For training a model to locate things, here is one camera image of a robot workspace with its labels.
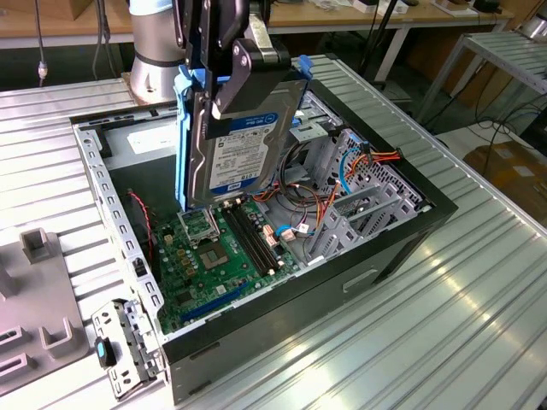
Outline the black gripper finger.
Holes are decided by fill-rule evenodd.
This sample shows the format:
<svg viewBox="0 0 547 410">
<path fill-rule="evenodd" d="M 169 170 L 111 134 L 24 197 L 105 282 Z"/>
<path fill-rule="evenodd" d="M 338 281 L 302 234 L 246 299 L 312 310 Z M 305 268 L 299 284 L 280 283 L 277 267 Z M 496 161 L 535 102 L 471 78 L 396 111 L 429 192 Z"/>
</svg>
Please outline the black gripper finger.
<svg viewBox="0 0 547 410">
<path fill-rule="evenodd" d="M 173 0 L 174 30 L 177 45 L 185 48 L 186 45 L 186 7 L 185 0 Z"/>
<path fill-rule="evenodd" d="M 236 40 L 232 48 L 232 71 L 228 80 L 207 70 L 205 76 L 204 119 L 201 134 L 205 139 L 227 135 L 230 121 L 240 113 L 253 109 L 249 97 L 251 61 L 247 41 Z"/>
</svg>

